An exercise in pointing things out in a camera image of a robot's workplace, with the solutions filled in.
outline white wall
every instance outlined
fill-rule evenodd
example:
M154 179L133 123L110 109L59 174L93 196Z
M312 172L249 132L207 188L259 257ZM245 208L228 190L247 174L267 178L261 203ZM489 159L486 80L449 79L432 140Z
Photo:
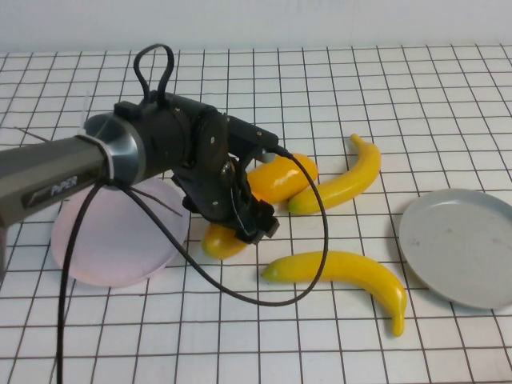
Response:
M511 0L0 0L0 51L512 41Z

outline pink plastic plate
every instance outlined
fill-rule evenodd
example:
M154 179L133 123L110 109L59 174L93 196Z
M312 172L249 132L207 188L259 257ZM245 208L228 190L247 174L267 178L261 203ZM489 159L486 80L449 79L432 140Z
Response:
M152 178L135 186L157 202L140 196L183 243L189 228L189 212L182 207L179 192L166 182ZM51 236L51 249L62 267L71 227L90 188L65 203ZM70 276L95 286L128 286L159 271L178 251L144 211L123 192L102 188L83 219L70 265Z

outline gray plate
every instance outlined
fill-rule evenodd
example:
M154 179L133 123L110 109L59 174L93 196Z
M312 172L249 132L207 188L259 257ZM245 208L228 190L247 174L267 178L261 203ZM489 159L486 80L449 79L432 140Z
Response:
M440 190L400 223L411 269L444 298L475 308L512 304L512 206L474 190Z

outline grid pattern surface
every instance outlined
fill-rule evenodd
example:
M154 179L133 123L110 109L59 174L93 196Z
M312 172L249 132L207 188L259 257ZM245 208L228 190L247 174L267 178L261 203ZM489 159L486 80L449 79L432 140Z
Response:
M0 150L74 135L82 118L142 97L137 52L0 54ZM398 224L418 196L468 188L512 203L512 46L176 51L168 90L275 132L318 164L319 181L357 159L357 133L382 151L382 172L329 210L330 247L365 254L407 289L406 331L390 334L364 290L320 283L295 306L257 308L220 294L181 261L122 289L71 281L65 382L246 384L512 382L512 308L468 310L412 274ZM156 88L166 56L142 60ZM49 248L61 205L12 226L0 285L0 383L54 381L60 272ZM320 250L319 216L279 212L274 238L223 264L202 254L193 216L188 250L229 288L283 300L304 288L258 279L268 262Z

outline toy banana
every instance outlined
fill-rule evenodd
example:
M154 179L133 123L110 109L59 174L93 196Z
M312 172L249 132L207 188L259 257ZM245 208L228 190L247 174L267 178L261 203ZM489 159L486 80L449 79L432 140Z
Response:
M304 154L293 154L315 180L318 168L313 160ZM262 164L247 173L252 193L269 204L284 202L308 187L306 176L288 158L276 156L272 162Z
M312 179L318 176L318 168L313 160L304 154L293 155L306 168ZM295 163L280 156L248 172L247 180L252 194L258 200L270 204L283 202L309 185L306 176ZM208 226L201 244L205 254L217 259L231 257L247 246L234 236L234 230L217 224Z
M262 276L272 282L311 282L321 259L322 252L280 258L269 264ZM393 334L400 336L403 333L406 291L396 276L375 260L360 254L330 250L320 280L348 282L368 291L390 312Z
M355 198L368 188L377 178L381 168L381 154L377 146L365 142L356 134L350 140L358 150L358 162L337 178L318 185L326 209ZM320 211L313 190L308 188L294 196L288 202L288 211L292 214L314 214Z

